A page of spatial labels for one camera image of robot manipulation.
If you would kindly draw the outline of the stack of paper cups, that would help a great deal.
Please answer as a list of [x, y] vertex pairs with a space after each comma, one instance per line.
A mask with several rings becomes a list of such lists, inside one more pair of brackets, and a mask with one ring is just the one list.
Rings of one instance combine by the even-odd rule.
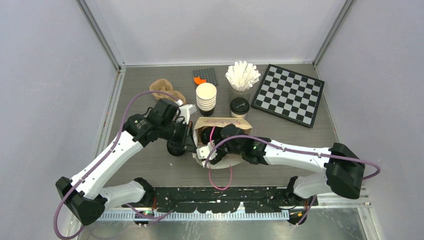
[[202, 83], [197, 86], [196, 105], [204, 117], [211, 117], [214, 113], [217, 99], [217, 88], [211, 83]]

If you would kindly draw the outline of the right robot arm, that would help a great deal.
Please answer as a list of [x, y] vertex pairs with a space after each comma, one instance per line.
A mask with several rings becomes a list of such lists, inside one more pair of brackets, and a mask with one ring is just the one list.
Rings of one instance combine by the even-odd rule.
[[227, 155], [237, 155], [253, 165], [284, 165], [312, 171], [313, 174], [290, 178], [285, 198], [291, 205], [324, 193], [334, 193], [347, 199], [358, 199], [365, 164], [344, 144], [332, 147], [302, 147], [266, 137], [248, 137], [234, 124], [206, 127], [201, 131], [203, 144], [217, 147], [210, 164], [216, 165]]

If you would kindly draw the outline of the yellow pink paper bag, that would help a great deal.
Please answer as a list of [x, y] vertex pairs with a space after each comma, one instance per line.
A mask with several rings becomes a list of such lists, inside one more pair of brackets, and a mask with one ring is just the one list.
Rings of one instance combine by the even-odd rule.
[[232, 166], [243, 161], [238, 153], [241, 147], [237, 147], [238, 141], [230, 140], [236, 135], [247, 137], [253, 127], [243, 118], [234, 117], [200, 117], [193, 129], [195, 150], [192, 157], [202, 167], [208, 169], [208, 178], [211, 178], [211, 170], [228, 168], [230, 178], [225, 187], [216, 186], [211, 180], [210, 184], [217, 190], [227, 190], [233, 178]]

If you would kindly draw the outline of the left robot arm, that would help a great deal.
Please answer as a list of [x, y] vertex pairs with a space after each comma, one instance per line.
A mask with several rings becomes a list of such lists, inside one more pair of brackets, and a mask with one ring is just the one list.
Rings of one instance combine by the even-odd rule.
[[190, 121], [196, 110], [193, 104], [180, 106], [162, 98], [145, 114], [126, 118], [113, 141], [87, 167], [72, 178], [61, 177], [56, 182], [64, 204], [83, 226], [91, 225], [111, 208], [130, 203], [150, 206], [155, 190], [141, 177], [113, 187], [105, 184], [127, 160], [158, 139], [166, 140], [175, 156], [196, 152]]

